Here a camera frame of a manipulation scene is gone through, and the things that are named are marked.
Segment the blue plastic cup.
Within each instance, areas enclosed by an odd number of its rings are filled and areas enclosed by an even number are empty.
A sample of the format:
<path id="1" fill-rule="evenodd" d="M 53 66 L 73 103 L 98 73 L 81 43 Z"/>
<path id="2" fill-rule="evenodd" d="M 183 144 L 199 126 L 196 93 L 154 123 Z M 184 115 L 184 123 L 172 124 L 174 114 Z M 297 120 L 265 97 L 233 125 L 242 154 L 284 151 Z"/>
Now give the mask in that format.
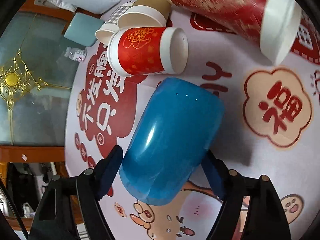
<path id="1" fill-rule="evenodd" d="M 129 194 L 166 205 L 200 165 L 220 128 L 223 101 L 207 90 L 169 77 L 156 88 L 119 171 Z"/>

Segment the small red paper cup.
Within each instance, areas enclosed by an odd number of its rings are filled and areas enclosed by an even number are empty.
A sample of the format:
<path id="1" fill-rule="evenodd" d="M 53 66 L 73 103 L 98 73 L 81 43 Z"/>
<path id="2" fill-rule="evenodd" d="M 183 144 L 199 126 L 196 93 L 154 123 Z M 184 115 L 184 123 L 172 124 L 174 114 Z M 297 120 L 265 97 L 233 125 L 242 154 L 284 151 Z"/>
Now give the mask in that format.
<path id="1" fill-rule="evenodd" d="M 120 76 L 181 74 L 187 65 L 188 39 L 181 28 L 123 28 L 107 49 L 110 67 Z"/>

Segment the grey checkered paper cup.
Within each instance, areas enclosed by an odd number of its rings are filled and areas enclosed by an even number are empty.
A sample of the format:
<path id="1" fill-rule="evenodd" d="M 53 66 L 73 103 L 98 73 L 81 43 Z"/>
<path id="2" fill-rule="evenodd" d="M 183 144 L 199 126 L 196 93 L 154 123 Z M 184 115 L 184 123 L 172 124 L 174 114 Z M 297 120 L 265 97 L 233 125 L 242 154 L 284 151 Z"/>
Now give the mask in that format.
<path id="1" fill-rule="evenodd" d="M 118 19 L 131 8 L 132 5 L 132 2 L 124 3 L 110 15 L 107 21 L 95 32 L 95 36 L 99 42 L 108 45 L 112 35 L 119 30 Z"/>

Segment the tall red patterned paper cup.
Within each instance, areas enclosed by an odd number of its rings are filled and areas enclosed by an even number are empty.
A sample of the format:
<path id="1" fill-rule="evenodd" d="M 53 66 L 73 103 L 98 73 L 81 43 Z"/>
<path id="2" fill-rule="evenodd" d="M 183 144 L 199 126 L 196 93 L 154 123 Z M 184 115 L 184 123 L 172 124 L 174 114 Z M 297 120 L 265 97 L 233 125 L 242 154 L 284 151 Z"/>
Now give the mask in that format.
<path id="1" fill-rule="evenodd" d="M 168 0 L 257 44 L 274 65 L 289 53 L 302 9 L 295 0 Z"/>

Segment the brown sleeve paper cup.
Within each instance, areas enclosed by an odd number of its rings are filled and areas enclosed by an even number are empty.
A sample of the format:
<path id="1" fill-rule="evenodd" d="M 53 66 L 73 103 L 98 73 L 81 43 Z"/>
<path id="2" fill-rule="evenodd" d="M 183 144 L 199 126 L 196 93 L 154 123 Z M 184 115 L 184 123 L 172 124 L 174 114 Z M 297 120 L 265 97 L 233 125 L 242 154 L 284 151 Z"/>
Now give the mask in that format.
<path id="1" fill-rule="evenodd" d="M 136 0 L 117 20 L 118 27 L 165 27 L 171 12 L 167 0 Z"/>

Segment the printed festive tablecloth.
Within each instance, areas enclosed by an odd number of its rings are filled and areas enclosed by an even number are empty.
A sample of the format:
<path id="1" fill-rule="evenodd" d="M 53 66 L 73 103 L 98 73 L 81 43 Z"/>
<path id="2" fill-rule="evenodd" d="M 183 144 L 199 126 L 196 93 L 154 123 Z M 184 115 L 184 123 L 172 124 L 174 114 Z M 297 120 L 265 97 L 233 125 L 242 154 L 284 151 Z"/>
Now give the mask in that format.
<path id="1" fill-rule="evenodd" d="M 319 33 L 303 12 L 284 61 L 273 66 L 258 46 L 203 14 L 174 8 L 169 24 L 188 37 L 181 78 L 225 104 L 213 154 L 243 176 L 270 177 L 291 237 L 319 217 Z M 75 75 L 68 106 L 65 160 L 70 176 L 92 168 L 115 145 L 127 149 L 161 76 L 122 78 L 97 42 Z M 221 201 L 197 168 L 168 205 L 147 206 L 116 178 L 100 205 L 116 239 L 205 239 Z"/>

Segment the small white pill bottle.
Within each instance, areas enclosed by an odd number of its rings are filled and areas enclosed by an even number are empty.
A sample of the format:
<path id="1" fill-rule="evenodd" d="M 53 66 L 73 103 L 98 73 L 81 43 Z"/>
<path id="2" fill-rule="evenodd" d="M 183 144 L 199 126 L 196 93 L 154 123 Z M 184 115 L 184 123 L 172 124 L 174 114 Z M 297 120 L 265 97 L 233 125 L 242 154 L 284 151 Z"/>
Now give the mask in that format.
<path id="1" fill-rule="evenodd" d="M 67 47 L 65 57 L 76 62 L 83 62 L 87 56 L 87 50 Z"/>

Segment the light blue canister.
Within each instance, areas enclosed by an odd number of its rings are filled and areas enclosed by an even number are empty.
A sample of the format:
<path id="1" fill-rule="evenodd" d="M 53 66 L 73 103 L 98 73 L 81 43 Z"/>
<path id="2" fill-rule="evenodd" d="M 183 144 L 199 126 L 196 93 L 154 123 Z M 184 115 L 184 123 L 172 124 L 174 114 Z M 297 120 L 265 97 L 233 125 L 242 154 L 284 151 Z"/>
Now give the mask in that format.
<path id="1" fill-rule="evenodd" d="M 104 24 L 104 21 L 77 12 L 71 20 L 64 37 L 82 46 L 91 47 L 97 38 L 95 32 Z"/>

